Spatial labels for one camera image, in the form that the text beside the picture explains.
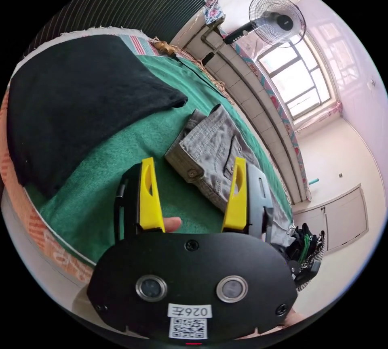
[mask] green blanket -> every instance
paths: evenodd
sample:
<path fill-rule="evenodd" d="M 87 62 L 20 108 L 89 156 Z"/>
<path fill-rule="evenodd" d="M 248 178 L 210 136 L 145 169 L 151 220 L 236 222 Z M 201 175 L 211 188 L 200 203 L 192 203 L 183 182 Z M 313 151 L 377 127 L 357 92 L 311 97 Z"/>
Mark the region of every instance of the green blanket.
<path fill-rule="evenodd" d="M 53 230 L 58 242 L 71 254 L 93 265 L 114 243 L 113 203 L 121 175 L 142 159 L 153 157 L 164 217 L 179 216 L 180 233 L 219 232 L 223 213 L 193 185 L 187 184 L 164 160 L 164 154 L 197 108 L 208 115 L 221 103 L 257 156 L 280 206 L 291 218 L 291 207 L 282 185 L 259 143 L 228 101 L 190 61 L 185 65 L 165 57 L 139 56 L 157 77 L 188 96 L 187 104 L 149 116 L 118 132 L 95 148 L 65 185 L 47 201 L 34 188 L 27 192 Z"/>

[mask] hand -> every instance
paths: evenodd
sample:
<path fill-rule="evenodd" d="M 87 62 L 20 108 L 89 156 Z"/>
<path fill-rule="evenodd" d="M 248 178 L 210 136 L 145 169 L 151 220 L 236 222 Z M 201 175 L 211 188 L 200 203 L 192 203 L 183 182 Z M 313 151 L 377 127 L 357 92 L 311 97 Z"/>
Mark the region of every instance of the hand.
<path fill-rule="evenodd" d="M 175 232 L 182 225 L 182 220 L 179 217 L 165 217 L 163 222 L 166 232 Z"/>
<path fill-rule="evenodd" d="M 265 333 L 261 333 L 261 334 L 259 334 L 257 332 L 257 328 L 256 328 L 255 331 L 252 334 L 250 334 L 248 336 L 245 336 L 245 337 L 240 337 L 240 338 L 237 338 L 237 339 L 238 340 L 243 340 L 245 338 L 254 338 L 254 337 L 262 336 L 264 334 L 274 333 L 274 332 L 277 332 L 278 330 L 282 330 L 282 329 L 284 329 L 284 328 L 286 328 L 288 326 L 295 325 L 298 322 L 303 321 L 303 320 L 304 320 L 304 316 L 303 315 L 297 313 L 294 309 L 291 309 L 289 311 L 289 313 L 287 314 L 287 317 L 284 320 L 283 325 L 277 326 L 277 327 L 275 327 L 275 328 L 273 328 L 273 329 L 271 329 L 271 330 L 269 330 L 269 331 L 267 331 Z"/>

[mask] sticker label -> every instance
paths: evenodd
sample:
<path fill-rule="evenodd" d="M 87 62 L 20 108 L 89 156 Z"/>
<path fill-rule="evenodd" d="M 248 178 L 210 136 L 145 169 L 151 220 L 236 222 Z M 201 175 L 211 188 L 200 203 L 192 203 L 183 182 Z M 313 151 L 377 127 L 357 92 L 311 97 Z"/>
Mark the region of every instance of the sticker label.
<path fill-rule="evenodd" d="M 192 318 L 192 319 L 212 318 L 211 305 L 190 306 L 190 305 L 176 305 L 175 303 L 169 303 L 167 316 L 170 318 Z"/>
<path fill-rule="evenodd" d="M 169 338 L 206 340 L 206 318 L 171 318 Z"/>

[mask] qr code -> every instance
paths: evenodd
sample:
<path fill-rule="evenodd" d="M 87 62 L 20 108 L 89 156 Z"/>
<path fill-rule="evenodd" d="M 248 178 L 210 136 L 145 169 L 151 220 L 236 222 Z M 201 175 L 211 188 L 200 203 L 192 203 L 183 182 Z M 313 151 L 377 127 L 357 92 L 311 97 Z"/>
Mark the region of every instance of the qr code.
<path fill-rule="evenodd" d="M 169 337 L 206 340 L 207 320 L 206 318 L 171 318 Z"/>

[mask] camera lens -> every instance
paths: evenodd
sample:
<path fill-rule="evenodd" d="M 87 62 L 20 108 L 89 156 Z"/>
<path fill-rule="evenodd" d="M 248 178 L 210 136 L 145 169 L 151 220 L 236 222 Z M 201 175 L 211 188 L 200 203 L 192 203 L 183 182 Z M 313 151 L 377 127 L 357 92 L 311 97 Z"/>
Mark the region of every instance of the camera lens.
<path fill-rule="evenodd" d="M 155 275 L 144 275 L 136 282 L 136 292 L 147 302 L 157 302 L 167 294 L 166 282 Z"/>
<path fill-rule="evenodd" d="M 141 292 L 149 298 L 156 298 L 162 292 L 162 288 L 156 280 L 146 279 L 141 284 Z"/>
<path fill-rule="evenodd" d="M 243 291 L 243 285 L 237 280 L 230 280 L 222 286 L 222 293 L 231 299 L 239 297 Z"/>
<path fill-rule="evenodd" d="M 226 303 L 235 303 L 245 297 L 248 283 L 240 276 L 227 276 L 217 285 L 218 298 Z"/>

